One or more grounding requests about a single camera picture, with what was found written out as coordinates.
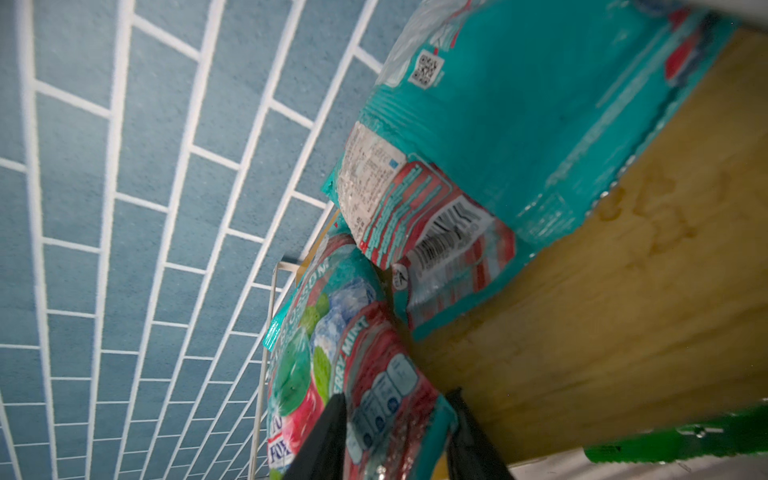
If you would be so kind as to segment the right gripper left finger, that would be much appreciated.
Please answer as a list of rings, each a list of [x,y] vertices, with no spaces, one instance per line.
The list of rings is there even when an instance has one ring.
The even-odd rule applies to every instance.
[[[346,433],[346,397],[334,394],[283,480],[342,480]]]

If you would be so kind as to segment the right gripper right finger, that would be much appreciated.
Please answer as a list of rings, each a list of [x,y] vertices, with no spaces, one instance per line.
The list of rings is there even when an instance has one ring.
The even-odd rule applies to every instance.
[[[446,394],[457,414],[458,427],[447,448],[450,480],[514,480],[509,468],[484,433],[462,397],[462,389]]]

